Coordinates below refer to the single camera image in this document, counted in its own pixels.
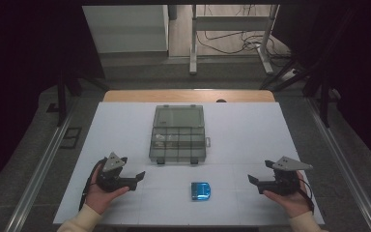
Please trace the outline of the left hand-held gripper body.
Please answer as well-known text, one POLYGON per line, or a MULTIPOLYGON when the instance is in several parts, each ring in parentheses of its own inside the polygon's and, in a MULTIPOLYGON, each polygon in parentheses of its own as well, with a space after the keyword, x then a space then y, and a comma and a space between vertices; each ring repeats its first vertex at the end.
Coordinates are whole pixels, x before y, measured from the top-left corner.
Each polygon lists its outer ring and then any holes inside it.
POLYGON ((98 186, 106 192, 128 187, 128 180, 130 178, 120 177, 124 165, 125 163, 114 152, 108 158, 104 158, 100 162, 100 171, 97 176, 98 186))

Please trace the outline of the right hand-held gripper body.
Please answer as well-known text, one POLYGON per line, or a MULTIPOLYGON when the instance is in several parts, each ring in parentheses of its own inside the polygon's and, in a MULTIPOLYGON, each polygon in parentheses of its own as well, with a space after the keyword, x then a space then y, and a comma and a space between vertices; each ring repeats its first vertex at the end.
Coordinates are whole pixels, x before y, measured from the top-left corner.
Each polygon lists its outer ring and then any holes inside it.
POLYGON ((299 170, 312 169, 311 164, 307 164, 288 157, 282 157, 274 161, 272 170, 274 173, 273 181, 260 181, 265 190, 274 192, 279 195, 289 195, 300 189, 300 179, 297 175, 299 170))

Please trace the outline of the person's left hand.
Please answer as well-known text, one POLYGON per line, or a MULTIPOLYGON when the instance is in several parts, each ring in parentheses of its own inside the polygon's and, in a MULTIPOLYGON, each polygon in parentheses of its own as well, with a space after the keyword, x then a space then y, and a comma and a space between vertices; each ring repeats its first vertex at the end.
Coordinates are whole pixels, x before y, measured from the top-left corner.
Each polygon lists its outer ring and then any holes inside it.
POLYGON ((128 192, 129 188, 128 187, 118 188, 112 192, 106 192, 102 190, 97 184, 97 176, 99 171, 100 166, 98 165, 91 178, 91 181, 89 182, 89 188, 87 191, 85 204, 99 215, 102 215, 111 205, 112 201, 117 197, 128 192))

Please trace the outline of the person's right hand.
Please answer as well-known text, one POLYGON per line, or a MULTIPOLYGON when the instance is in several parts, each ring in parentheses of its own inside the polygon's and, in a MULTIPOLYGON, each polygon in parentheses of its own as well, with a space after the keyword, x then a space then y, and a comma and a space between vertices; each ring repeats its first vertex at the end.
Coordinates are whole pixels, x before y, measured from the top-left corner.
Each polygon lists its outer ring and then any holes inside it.
POLYGON ((264 195, 268 199, 279 204, 285 210, 289 218, 295 218, 311 211, 306 199, 307 189, 303 182, 303 176, 299 171, 297 175, 300 179, 300 189, 302 193, 296 192, 291 195, 281 196, 268 190, 264 191, 264 195))

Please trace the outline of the white table cover board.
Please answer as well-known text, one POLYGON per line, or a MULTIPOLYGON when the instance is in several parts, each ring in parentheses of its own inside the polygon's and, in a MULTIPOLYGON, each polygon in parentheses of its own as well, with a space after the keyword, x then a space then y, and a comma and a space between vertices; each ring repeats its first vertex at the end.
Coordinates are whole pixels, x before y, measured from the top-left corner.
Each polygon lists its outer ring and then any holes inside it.
POLYGON ((288 218, 276 203, 259 194, 247 175, 269 180, 265 160, 297 150, 278 103, 209 102, 203 105, 211 145, 204 162, 190 165, 149 159, 156 106, 149 102, 99 104, 70 183, 55 216, 60 224, 78 211, 81 193, 93 166, 114 152, 128 158, 122 172, 145 178, 135 191, 116 199, 103 223, 121 226, 273 226, 288 218), (211 197, 191 199, 191 184, 206 182, 211 197))

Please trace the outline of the small blue plastic case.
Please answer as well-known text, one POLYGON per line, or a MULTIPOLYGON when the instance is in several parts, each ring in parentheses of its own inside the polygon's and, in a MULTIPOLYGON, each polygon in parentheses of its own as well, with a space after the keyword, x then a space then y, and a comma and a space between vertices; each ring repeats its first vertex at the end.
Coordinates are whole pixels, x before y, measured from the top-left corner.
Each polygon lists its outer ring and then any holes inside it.
POLYGON ((206 182, 193 182, 190 192, 193 201, 209 200, 211 197, 211 186, 206 182))

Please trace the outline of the clear plastic organizer box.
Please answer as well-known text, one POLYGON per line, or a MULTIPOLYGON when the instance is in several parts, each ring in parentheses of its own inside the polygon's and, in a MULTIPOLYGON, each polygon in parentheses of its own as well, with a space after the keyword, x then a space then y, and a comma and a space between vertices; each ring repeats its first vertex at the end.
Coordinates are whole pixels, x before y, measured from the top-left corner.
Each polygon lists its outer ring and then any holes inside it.
POLYGON ((156 107, 149 152, 151 161, 198 164, 206 159, 207 147, 202 105, 156 107))

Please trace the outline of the black floor plate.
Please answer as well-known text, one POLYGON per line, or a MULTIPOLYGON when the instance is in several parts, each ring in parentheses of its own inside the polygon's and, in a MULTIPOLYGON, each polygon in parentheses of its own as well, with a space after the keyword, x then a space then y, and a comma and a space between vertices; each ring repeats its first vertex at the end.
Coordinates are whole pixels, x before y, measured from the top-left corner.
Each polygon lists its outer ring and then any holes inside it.
POLYGON ((60 149, 74 149, 79 140, 81 131, 82 131, 81 127, 67 128, 62 138, 60 149))

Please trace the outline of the black metal stand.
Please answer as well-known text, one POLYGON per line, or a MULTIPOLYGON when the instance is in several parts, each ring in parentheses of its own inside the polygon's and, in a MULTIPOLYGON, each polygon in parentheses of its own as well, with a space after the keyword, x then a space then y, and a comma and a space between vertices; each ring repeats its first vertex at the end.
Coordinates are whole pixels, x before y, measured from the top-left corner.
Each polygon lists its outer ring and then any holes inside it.
POLYGON ((300 80, 304 80, 309 77, 304 87, 302 88, 302 94, 306 98, 314 97, 317 91, 320 91, 319 98, 319 117, 326 128, 329 127, 328 122, 328 104, 331 102, 329 96, 329 77, 326 70, 327 62, 323 59, 318 60, 310 68, 300 68, 300 71, 288 80, 272 86, 271 84, 277 79, 281 78, 291 68, 297 66, 299 62, 296 59, 291 59, 276 75, 266 79, 261 85, 261 90, 270 90, 272 92, 279 92, 300 80))
POLYGON ((58 101, 56 104, 52 103, 47 112, 57 112, 58 113, 58 123, 57 126, 60 127, 66 121, 68 116, 67 110, 67 100, 66 100, 66 90, 69 90, 73 97, 79 97, 82 94, 82 87, 78 81, 82 78, 89 83, 99 87, 102 91, 107 92, 110 88, 101 83, 99 80, 79 71, 71 71, 67 73, 60 73, 57 77, 57 97, 58 101))

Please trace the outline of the white power strip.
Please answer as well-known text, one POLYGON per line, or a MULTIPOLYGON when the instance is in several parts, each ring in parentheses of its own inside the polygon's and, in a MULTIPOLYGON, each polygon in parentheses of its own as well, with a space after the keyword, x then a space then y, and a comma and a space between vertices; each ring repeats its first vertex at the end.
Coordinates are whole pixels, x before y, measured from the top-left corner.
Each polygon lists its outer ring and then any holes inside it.
POLYGON ((291 69, 290 71, 286 72, 284 75, 281 76, 283 81, 286 81, 292 77, 294 77, 298 73, 297 69, 291 69))

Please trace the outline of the white cabinet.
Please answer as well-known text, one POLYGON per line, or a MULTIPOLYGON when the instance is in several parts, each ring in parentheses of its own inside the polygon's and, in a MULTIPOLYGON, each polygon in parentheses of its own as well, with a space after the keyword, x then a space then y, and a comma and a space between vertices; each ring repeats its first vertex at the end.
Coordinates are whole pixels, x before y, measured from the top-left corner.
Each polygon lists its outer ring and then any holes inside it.
POLYGON ((168 6, 83 6, 98 53, 168 50, 168 6))

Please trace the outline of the metal floor rail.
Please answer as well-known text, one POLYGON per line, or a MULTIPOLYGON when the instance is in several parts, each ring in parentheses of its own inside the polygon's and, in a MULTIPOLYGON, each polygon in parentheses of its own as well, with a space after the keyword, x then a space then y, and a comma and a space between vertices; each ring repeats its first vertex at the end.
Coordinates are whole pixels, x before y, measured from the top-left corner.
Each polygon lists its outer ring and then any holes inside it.
POLYGON ((336 138, 334 137, 331 129, 323 122, 320 118, 320 111, 318 109, 317 103, 314 100, 306 98, 305 99, 311 114, 314 118, 314 121, 321 132, 322 137, 328 144, 328 148, 330 153, 332 154, 335 162, 337 163, 338 169, 340 170, 350 192, 359 207, 359 210, 362 213, 370 231, 371 231, 371 200, 368 196, 365 189, 362 187, 361 183, 357 179, 357 176, 347 162, 345 153, 340 148, 339 143, 337 142, 336 138))
POLYGON ((53 162, 55 155, 60 147, 63 137, 71 122, 71 117, 75 111, 75 107, 79 102, 78 97, 73 97, 67 104, 67 116, 64 122, 58 126, 50 139, 50 142, 39 160, 33 175, 31 176, 28 185, 22 193, 18 204, 14 208, 13 214, 4 230, 4 232, 21 232, 21 229, 28 218, 37 195, 43 185, 43 181, 53 162))

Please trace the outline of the white desk frame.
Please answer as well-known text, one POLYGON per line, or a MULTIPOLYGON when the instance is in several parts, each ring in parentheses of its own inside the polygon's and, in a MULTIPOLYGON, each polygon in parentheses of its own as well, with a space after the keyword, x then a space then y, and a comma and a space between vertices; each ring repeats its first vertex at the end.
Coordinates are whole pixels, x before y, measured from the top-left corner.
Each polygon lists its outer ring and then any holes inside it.
POLYGON ((197 32, 198 31, 262 31, 263 39, 255 49, 261 59, 266 74, 273 74, 271 59, 266 54, 266 46, 276 18, 278 5, 271 5, 268 16, 254 15, 197 15, 197 6, 192 5, 191 45, 189 52, 189 73, 197 73, 197 32))

